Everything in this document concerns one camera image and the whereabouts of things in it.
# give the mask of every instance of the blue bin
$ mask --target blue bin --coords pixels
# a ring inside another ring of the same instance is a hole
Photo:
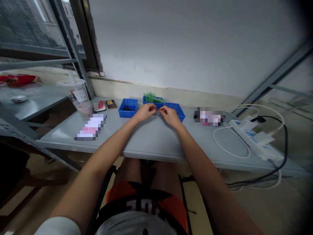
[[[142,102],[145,104],[145,103],[151,103],[151,102],[146,102],[146,97],[145,96],[143,96],[142,97]],[[155,104],[156,105],[156,108],[157,109],[160,109],[161,107],[163,107],[164,106],[164,103],[153,103],[153,104]]]
[[[175,109],[175,111],[177,112],[177,115],[179,117],[179,120],[181,122],[183,122],[183,119],[186,117],[182,108],[180,107],[179,104],[176,103],[167,103],[165,102],[165,106],[168,106],[169,108]]]
[[[123,110],[126,105],[128,105],[128,108],[130,108],[134,111]],[[135,115],[135,113],[137,112],[137,106],[138,106],[138,100],[137,99],[123,99],[121,106],[118,109],[118,112],[120,113],[120,117],[122,117],[122,118],[133,117]]]

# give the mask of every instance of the label on cup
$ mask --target label on cup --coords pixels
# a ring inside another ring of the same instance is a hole
[[[74,93],[78,102],[83,102],[87,99],[86,93],[83,89],[78,90],[78,91],[73,91],[73,93]]]

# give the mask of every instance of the glass window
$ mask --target glass window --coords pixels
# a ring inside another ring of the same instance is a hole
[[[78,50],[86,58],[69,0],[62,0]],[[68,56],[48,0],[0,1],[0,48]]]

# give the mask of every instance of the floor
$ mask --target floor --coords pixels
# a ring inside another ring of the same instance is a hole
[[[81,166],[84,165],[81,161],[86,162],[91,155],[71,151],[67,151],[66,154],[78,161]],[[118,157],[114,165],[118,167],[122,160],[122,157]],[[77,176],[77,173],[58,162],[45,165],[43,158],[35,154],[31,155],[27,167],[38,178],[68,178],[69,182],[63,186],[42,188],[0,235],[33,235]],[[188,166],[180,164],[177,168],[180,175],[190,175]],[[252,173],[234,170],[222,170],[221,174],[226,182],[256,177]],[[114,176],[111,178],[108,189],[112,186],[113,180]],[[299,226],[301,211],[309,199],[311,185],[312,180],[309,178],[288,179],[271,190],[243,189],[234,192],[233,195],[265,234],[285,235],[292,234]],[[212,234],[198,186],[195,182],[188,182],[184,183],[184,189],[188,209],[196,213],[189,212],[193,234]],[[24,188],[0,210],[0,215],[10,213],[31,190],[31,187]]]

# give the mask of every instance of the clear plastic cup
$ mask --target clear plastic cup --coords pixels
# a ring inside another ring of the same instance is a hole
[[[58,81],[56,85],[63,88],[78,112],[81,114],[91,114],[92,106],[85,87],[85,80],[75,79],[75,81],[76,85],[73,85],[68,80]]]

